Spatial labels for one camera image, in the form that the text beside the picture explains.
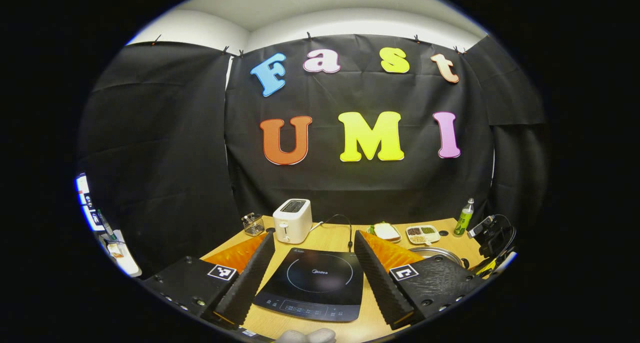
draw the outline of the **letter m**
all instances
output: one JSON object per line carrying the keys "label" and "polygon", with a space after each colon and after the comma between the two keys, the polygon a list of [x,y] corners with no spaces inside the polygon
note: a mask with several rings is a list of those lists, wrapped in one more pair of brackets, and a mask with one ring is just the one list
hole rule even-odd
{"label": "letter m", "polygon": [[338,115],[338,120],[344,124],[344,153],[340,154],[343,162],[358,162],[362,154],[358,152],[359,143],[368,160],[373,159],[382,145],[377,158],[380,161],[401,161],[405,158],[400,150],[400,136],[398,122],[400,114],[397,112],[382,112],[377,116],[373,129],[358,112],[345,112]]}

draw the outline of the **sticker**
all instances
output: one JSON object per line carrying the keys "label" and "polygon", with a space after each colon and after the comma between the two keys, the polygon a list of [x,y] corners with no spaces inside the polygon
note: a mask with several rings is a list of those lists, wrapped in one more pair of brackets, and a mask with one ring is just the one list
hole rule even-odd
{"label": "sticker", "polygon": [[411,266],[411,264],[401,265],[400,267],[391,268],[389,270],[395,280],[404,280],[410,279],[411,277],[415,277],[420,275],[416,270]]}
{"label": "sticker", "polygon": [[235,274],[236,274],[236,270],[234,268],[229,268],[229,267],[225,267],[224,265],[216,264],[215,267],[211,269],[211,272],[207,273],[206,275],[215,277],[217,279],[230,280],[231,277],[233,277]]}

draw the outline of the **black fabric curtain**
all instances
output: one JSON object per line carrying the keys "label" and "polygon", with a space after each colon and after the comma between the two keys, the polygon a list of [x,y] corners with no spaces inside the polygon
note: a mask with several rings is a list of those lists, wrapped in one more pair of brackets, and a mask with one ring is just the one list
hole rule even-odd
{"label": "black fabric curtain", "polygon": [[493,37],[463,56],[482,87],[495,147],[485,215],[503,214],[528,231],[538,219],[549,179],[551,137],[541,95]]}
{"label": "black fabric curtain", "polygon": [[87,102],[78,169],[142,278],[242,229],[224,145],[229,58],[194,44],[132,44]]}
{"label": "black fabric curtain", "polygon": [[[384,70],[384,47],[402,49],[408,72]],[[338,53],[340,70],[304,70],[307,54],[317,49]],[[278,53],[286,56],[280,62],[285,74],[277,77],[285,85],[265,97],[261,81],[250,71]],[[431,59],[436,54],[453,63],[458,83],[443,78]],[[341,161],[345,126],[338,116],[361,113],[373,128],[385,111],[401,115],[398,135],[404,158],[368,160],[358,146],[360,161]],[[455,114],[461,150],[457,158],[439,157],[441,136],[433,117],[439,111]],[[261,122],[285,122],[280,144],[283,152],[290,152],[296,145],[290,125],[295,116],[313,119],[306,157],[294,165],[271,163],[263,153]],[[289,198],[306,198],[315,222],[338,213],[356,224],[425,222],[457,218],[471,197],[476,211],[482,211],[489,195],[494,137],[483,90],[461,54],[436,44],[382,35],[332,35],[245,53],[231,68],[224,135],[241,213],[271,215]]]}

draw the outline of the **letter f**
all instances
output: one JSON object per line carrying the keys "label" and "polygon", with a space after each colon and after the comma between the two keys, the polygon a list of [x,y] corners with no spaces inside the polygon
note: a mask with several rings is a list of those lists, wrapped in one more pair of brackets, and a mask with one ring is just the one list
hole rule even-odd
{"label": "letter f", "polygon": [[265,97],[269,97],[274,94],[277,90],[284,87],[284,79],[276,78],[276,75],[284,76],[284,67],[282,64],[278,62],[282,62],[287,57],[282,53],[275,53],[271,58],[265,60],[262,63],[256,65],[251,69],[251,74],[255,74],[264,90],[262,91],[262,95]]}

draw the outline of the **white ceiling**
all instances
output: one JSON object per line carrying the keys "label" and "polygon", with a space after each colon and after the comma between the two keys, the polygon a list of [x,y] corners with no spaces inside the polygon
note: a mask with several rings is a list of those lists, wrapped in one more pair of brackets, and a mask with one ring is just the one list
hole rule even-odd
{"label": "white ceiling", "polygon": [[189,0],[177,10],[201,11],[253,32],[280,20],[338,8],[382,8],[434,18],[478,37],[483,29],[440,0]]}

